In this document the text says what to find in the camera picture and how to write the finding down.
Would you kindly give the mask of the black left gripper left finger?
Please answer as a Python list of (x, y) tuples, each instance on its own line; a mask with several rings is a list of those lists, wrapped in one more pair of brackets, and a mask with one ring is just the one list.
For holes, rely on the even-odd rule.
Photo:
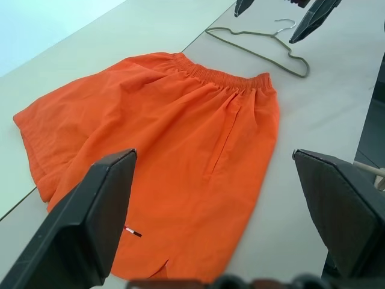
[(109, 276), (126, 221), (137, 152), (94, 163), (62, 198), (0, 289), (90, 289)]

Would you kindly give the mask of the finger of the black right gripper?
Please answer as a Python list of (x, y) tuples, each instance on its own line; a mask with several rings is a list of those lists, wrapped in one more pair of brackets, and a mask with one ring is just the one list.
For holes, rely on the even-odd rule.
[(289, 43), (298, 43), (318, 29), (340, 2), (341, 0), (315, 0), (289, 39)]
[(254, 3), (254, 0), (236, 0), (234, 16), (239, 17)]

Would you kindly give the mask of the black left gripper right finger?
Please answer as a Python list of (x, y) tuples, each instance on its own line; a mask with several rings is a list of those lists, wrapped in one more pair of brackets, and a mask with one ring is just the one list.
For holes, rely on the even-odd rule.
[(312, 221), (339, 274), (385, 278), (385, 196), (344, 160), (293, 152)]

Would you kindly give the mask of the green wire hanger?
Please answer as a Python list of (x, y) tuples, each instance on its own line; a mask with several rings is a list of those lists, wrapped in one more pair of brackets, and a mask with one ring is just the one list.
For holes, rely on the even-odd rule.
[[(227, 45), (230, 45), (230, 46), (233, 46), (234, 48), (237, 48), (237, 49), (240, 49), (248, 54), (251, 54), (257, 58), (260, 58), (260, 59), (263, 59), (273, 65), (275, 65), (276, 67), (280, 68), (281, 70), (284, 70), (285, 72), (293, 75), (293, 76), (296, 76), (298, 78), (307, 78), (310, 74), (310, 65), (309, 63), (303, 58), (303, 57), (298, 57), (298, 56), (295, 56), (292, 54), (292, 49), (285, 43), (283, 42), (281, 39), (279, 39), (277, 36), (282, 32), (282, 31), (286, 31), (286, 30), (292, 30), (293, 28), (295, 28), (297, 26), (297, 22), (292, 20), (292, 19), (288, 19), (288, 18), (283, 18), (283, 19), (276, 19), (275, 22), (283, 22), (283, 21), (288, 21), (288, 22), (291, 22), (292, 25), (291, 26), (287, 26), (287, 27), (284, 27), (284, 28), (280, 28), (279, 30), (277, 30), (276, 32), (272, 33), (272, 34), (269, 34), (269, 33), (262, 33), (262, 32), (256, 32), (256, 31), (233, 31), (231, 30), (230, 28), (228, 27), (223, 27), (223, 26), (216, 26), (216, 27), (210, 27), (210, 28), (207, 28), (205, 29), (205, 33)], [(300, 73), (297, 73), (293, 70), (290, 70), (288, 69), (287, 67), (283, 66), (282, 64), (268, 58), (268, 57), (265, 57), (263, 55), (260, 55), (256, 52), (253, 52), (243, 46), (240, 46), (236, 43), (233, 43), (233, 42), (230, 42), (224, 38), (221, 38), (217, 35), (215, 35), (213, 33), (213, 31), (225, 31), (225, 32), (228, 32), (230, 33), (231, 35), (233, 36), (240, 36), (240, 35), (249, 35), (249, 36), (259, 36), (259, 37), (264, 37), (264, 38), (269, 38), (269, 39), (273, 39), (274, 41), (276, 41), (280, 46), (282, 46), (286, 52), (287, 52), (287, 55), (289, 58), (291, 59), (294, 59), (294, 60), (298, 60), (300, 62), (302, 62), (304, 64), (304, 67), (305, 67), (305, 72), (303, 74), (300, 74)]]

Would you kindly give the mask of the orange shorts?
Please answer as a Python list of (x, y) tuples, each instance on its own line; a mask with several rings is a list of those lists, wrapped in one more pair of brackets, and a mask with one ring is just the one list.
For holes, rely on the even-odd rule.
[(255, 208), (279, 118), (267, 73), (241, 78), (159, 52), (70, 82), (13, 120), (49, 210), (93, 163), (137, 151), (114, 275), (212, 281)]

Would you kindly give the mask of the beige wooden table rail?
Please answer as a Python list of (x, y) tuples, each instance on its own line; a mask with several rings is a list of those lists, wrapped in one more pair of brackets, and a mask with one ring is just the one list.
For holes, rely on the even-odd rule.
[(374, 187), (378, 191), (385, 191), (385, 168), (378, 169), (358, 161), (354, 161), (353, 165), (365, 172), (374, 174), (375, 175)]

